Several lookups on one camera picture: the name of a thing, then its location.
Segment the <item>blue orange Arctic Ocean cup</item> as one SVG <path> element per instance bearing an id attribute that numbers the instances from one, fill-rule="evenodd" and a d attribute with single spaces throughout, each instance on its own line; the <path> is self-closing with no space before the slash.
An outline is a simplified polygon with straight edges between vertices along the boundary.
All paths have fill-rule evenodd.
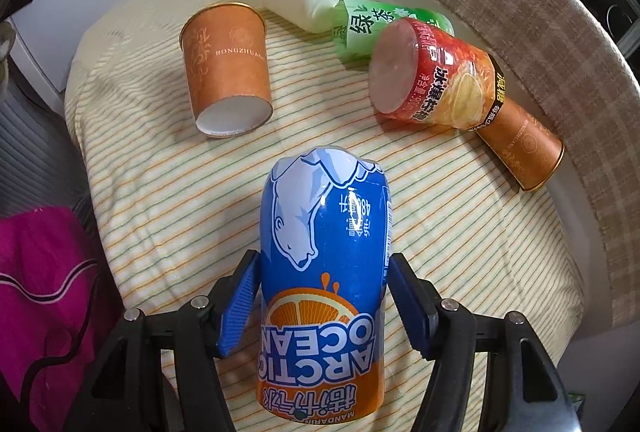
<path id="1" fill-rule="evenodd" d="M 260 206 L 258 403 L 335 424 L 384 398 L 384 298 L 392 231 L 381 167 L 341 147 L 276 162 Z"/>

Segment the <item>near orange paper cup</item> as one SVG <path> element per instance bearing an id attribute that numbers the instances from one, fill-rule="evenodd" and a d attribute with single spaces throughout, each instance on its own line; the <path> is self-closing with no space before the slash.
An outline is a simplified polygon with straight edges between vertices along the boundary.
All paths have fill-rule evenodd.
<path id="1" fill-rule="evenodd" d="M 253 7 L 222 2 L 199 10 L 179 36 L 196 128 L 211 138 L 235 137 L 273 112 L 266 23 Z"/>

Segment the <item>orange paper cup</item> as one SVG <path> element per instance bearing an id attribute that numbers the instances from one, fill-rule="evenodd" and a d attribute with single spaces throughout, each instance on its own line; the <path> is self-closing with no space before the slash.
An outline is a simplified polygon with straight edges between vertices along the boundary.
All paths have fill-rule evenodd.
<path id="1" fill-rule="evenodd" d="M 524 192 L 532 192 L 548 181 L 564 156 L 562 140 L 510 98 L 491 124 L 476 132 Z"/>
<path id="2" fill-rule="evenodd" d="M 179 36 L 196 128 L 211 138 L 235 137 L 273 112 L 266 23 L 253 7 L 222 2 L 199 10 Z"/>

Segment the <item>far orange paper cup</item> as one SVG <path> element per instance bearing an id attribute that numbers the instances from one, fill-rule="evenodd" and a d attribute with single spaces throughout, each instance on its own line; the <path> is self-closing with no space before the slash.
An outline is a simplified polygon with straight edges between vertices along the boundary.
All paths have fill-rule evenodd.
<path id="1" fill-rule="evenodd" d="M 564 156 L 562 140 L 510 98 L 491 124 L 476 132 L 524 192 L 532 192 L 548 181 Z"/>

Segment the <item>red orange drink cup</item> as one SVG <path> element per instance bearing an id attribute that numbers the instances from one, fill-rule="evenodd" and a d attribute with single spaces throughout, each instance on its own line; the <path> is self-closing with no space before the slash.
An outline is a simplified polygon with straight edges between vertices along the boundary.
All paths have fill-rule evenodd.
<path id="1" fill-rule="evenodd" d="M 412 18 L 382 30 L 368 78 L 373 107 L 411 123 L 476 131 L 506 100 L 506 78 L 491 54 Z"/>

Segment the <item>green tea cup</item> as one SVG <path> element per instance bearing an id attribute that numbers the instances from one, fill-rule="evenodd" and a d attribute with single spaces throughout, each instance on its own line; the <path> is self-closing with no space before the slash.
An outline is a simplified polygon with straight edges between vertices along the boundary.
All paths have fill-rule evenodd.
<path id="1" fill-rule="evenodd" d="M 455 36 L 454 26 L 443 14 L 373 0 L 339 0 L 333 7 L 332 38 L 342 62 L 370 57 L 387 25 L 399 18 L 420 20 Z"/>

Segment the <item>striped yellow table cloth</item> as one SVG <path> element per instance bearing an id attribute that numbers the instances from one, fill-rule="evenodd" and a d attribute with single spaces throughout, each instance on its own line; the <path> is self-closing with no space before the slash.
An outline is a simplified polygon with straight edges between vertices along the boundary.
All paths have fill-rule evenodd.
<path id="1" fill-rule="evenodd" d="M 70 431 L 576 431 L 584 297 L 490 123 L 378 114 L 257 0 L 129 0 L 65 118 L 125 313 Z"/>

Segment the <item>magenta garment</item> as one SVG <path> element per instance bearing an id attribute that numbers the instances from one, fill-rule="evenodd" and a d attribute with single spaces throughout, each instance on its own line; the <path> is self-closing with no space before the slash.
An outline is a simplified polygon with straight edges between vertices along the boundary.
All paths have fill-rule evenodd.
<path id="1" fill-rule="evenodd" d="M 101 246 L 70 209 L 1 221 L 1 408 L 62 430 L 122 299 Z"/>

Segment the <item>beige plaid sill cloth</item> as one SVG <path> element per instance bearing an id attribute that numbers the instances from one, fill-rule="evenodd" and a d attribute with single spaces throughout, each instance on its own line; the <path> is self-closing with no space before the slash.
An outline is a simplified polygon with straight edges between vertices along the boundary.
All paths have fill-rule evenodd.
<path id="1" fill-rule="evenodd" d="M 639 316 L 639 85 L 578 0 L 439 0 L 518 77 L 559 132 L 602 236 L 612 323 Z"/>

